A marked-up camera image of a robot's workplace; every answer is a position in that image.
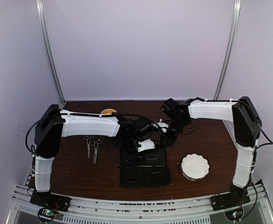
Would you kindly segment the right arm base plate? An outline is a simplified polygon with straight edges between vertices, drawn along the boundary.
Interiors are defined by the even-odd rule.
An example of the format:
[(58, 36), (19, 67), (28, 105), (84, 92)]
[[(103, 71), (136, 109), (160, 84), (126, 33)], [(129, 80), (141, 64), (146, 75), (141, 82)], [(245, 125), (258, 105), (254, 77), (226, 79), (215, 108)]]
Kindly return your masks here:
[(240, 198), (232, 196), (231, 193), (216, 194), (210, 198), (213, 211), (226, 210), (233, 207), (240, 207), (251, 201), (248, 195)]

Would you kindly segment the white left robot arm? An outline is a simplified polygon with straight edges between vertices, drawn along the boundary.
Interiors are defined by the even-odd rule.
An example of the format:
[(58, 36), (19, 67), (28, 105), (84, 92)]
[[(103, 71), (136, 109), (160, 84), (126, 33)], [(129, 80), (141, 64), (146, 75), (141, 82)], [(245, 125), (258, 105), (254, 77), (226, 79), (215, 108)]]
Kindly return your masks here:
[(52, 164), (60, 149), (61, 138), (70, 136), (118, 137), (127, 152), (144, 152), (155, 148), (150, 139), (139, 136), (144, 126), (136, 126), (130, 114), (112, 112), (108, 114), (82, 113), (62, 110), (50, 105), (42, 118), (33, 123), (34, 147), (28, 151), (34, 158), (34, 186), (36, 199), (44, 207), (54, 204), (50, 194)]

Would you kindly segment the black zippered tool case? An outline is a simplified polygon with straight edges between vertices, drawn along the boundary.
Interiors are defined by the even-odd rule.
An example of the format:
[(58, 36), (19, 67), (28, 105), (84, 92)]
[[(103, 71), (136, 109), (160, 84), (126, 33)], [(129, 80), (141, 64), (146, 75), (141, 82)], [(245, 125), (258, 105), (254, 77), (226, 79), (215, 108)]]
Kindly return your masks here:
[(170, 183), (166, 150), (163, 147), (143, 152), (120, 151), (120, 186), (123, 188), (163, 186)]

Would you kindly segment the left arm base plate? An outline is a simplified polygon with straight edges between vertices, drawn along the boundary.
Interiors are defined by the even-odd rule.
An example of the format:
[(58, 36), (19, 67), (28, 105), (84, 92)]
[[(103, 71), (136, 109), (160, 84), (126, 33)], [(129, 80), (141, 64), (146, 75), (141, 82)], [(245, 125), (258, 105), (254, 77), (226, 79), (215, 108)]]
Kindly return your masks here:
[(67, 212), (71, 199), (67, 196), (55, 195), (50, 192), (33, 192), (30, 203), (52, 210)]

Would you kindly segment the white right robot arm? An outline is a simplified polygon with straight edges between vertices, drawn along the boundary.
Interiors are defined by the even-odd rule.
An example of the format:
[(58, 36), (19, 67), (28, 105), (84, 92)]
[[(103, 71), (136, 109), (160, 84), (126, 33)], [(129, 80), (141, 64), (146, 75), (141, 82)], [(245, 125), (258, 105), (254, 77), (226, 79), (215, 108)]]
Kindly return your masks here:
[(236, 206), (244, 199), (244, 189), (250, 180), (255, 162), (255, 152), (260, 136), (262, 121), (247, 96), (240, 99), (208, 100), (191, 98), (182, 103), (170, 98), (161, 106), (164, 114), (171, 119), (170, 125), (161, 135), (161, 144), (172, 146), (184, 127), (192, 119), (216, 119), (233, 123), (234, 138), (238, 151), (236, 170), (231, 188), (226, 196), (230, 206)]

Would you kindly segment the silver thinning hair scissors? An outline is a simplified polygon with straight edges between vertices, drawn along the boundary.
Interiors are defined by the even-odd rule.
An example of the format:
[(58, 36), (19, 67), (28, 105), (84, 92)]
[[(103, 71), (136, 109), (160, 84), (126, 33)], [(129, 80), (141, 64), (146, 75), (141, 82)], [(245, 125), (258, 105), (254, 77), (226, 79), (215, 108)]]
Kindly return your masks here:
[(93, 164), (95, 165), (97, 162), (97, 154), (98, 154), (98, 148), (101, 145), (102, 141), (99, 138), (97, 141), (91, 141), (91, 146), (94, 148), (94, 156), (93, 156)]

